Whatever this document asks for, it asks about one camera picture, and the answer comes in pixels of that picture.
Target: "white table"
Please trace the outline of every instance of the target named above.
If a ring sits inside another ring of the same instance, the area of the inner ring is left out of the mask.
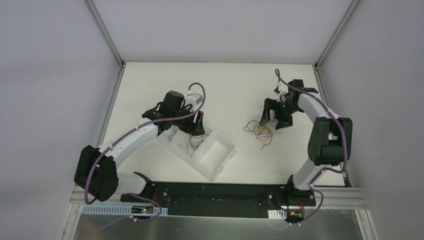
[[[203,123],[226,135],[237,147],[215,182],[285,184],[308,158],[313,124],[306,114],[294,113],[293,126],[274,130],[272,143],[263,150],[262,143],[243,130],[250,120],[260,120],[265,98],[276,98],[275,68],[287,82],[303,79],[305,87],[318,90],[311,65],[129,62],[104,141],[127,131],[168,91],[185,94],[191,83],[200,82],[206,89]],[[201,93],[197,86],[193,90]],[[135,151],[118,171],[141,172],[153,181],[209,182],[156,139]],[[317,185],[343,186],[344,181],[341,174],[327,172]]]

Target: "white storage box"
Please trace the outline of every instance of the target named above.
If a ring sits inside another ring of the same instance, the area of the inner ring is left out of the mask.
[[[191,137],[173,126],[157,139],[212,182],[233,156],[236,145],[223,134],[203,126],[207,136]]]

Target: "robotic arm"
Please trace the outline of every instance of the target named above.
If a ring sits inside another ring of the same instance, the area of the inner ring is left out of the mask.
[[[346,169],[346,166],[343,166],[341,171],[337,171],[332,167],[341,163],[346,164],[350,157],[352,120],[331,112],[322,101],[317,100],[318,91],[304,87],[301,79],[285,83],[280,78],[278,69],[275,70],[275,74],[278,82],[274,92],[278,98],[265,99],[260,124],[266,124],[271,120],[271,110],[274,111],[277,120],[276,130],[291,127],[292,114],[295,112],[306,113],[313,122],[307,146],[308,159],[297,173],[289,177],[281,194],[275,196],[275,202],[283,206],[300,206],[303,201],[308,203],[308,206],[314,206],[313,186],[322,174],[328,170],[341,173]],[[281,82],[287,85],[288,92],[279,89]]]
[[[201,87],[203,95],[192,93],[190,88],[186,96],[169,91],[162,102],[143,113],[137,124],[123,136],[98,148],[86,146],[79,157],[74,182],[100,202],[115,193],[140,194],[149,179],[138,172],[119,173],[117,168],[140,146],[173,125],[192,136],[204,135],[200,108],[205,100],[205,91]]]

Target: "white wall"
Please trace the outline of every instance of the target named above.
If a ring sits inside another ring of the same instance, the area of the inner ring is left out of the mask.
[[[95,0],[126,61],[316,63],[351,0]]]
[[[118,64],[84,1],[0,3],[0,239],[55,239]]]
[[[364,0],[321,68],[353,120],[348,170],[382,240],[424,237],[423,26],[422,0]]]

